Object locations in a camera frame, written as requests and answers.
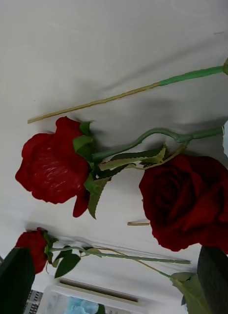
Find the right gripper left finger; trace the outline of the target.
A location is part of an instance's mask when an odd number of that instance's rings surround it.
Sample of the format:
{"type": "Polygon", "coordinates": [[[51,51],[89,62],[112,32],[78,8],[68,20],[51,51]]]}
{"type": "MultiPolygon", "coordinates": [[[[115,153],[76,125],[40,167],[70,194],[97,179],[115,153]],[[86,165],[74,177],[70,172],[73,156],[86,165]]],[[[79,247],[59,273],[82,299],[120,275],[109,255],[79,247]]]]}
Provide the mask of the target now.
{"type": "Polygon", "coordinates": [[[27,248],[14,248],[0,265],[0,314],[22,314],[35,278],[27,248]]]}

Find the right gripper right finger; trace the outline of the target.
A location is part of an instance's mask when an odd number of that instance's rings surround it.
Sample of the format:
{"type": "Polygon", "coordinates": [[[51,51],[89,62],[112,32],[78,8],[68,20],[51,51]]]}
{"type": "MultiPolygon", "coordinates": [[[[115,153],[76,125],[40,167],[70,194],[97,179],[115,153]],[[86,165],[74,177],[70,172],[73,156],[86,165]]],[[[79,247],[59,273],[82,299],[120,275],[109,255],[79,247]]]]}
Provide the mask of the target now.
{"type": "Polygon", "coordinates": [[[211,313],[228,314],[227,255],[216,247],[203,246],[197,273],[211,313]]]}

